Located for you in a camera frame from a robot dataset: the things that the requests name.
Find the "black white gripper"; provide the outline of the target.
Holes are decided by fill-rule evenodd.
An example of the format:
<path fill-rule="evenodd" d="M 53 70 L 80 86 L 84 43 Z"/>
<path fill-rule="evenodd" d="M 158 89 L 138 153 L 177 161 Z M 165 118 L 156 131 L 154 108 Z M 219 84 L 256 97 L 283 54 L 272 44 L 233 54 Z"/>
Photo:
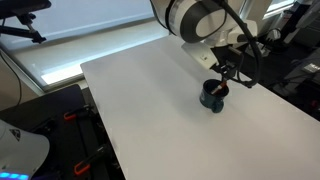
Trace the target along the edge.
<path fill-rule="evenodd" d="M 221 82 L 232 81 L 235 69 L 232 66 L 223 65 L 222 60 L 218 59 L 218 56 L 205 43 L 184 43 L 181 48 L 204 69 L 219 73 Z"/>

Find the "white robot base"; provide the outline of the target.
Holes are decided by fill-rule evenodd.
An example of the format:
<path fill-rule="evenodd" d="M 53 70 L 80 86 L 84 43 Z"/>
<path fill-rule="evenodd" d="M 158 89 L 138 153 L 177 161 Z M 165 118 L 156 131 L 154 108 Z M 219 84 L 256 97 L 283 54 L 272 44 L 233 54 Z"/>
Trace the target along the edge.
<path fill-rule="evenodd" d="M 0 120 L 0 180 L 31 180 L 49 149 L 45 136 Z"/>

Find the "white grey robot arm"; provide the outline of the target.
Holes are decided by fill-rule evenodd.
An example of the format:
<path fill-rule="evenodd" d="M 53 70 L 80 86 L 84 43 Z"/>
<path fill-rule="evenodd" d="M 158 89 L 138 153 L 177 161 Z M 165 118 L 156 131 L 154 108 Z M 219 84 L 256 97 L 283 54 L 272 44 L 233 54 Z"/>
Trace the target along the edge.
<path fill-rule="evenodd" d="M 246 87 L 258 83 L 262 54 L 257 44 L 257 23 L 241 16 L 245 0 L 149 0 L 158 23 L 184 41 L 182 48 L 203 68 Z M 233 46 L 246 43 L 255 58 L 254 76 L 240 77 L 241 59 L 232 59 Z"/>

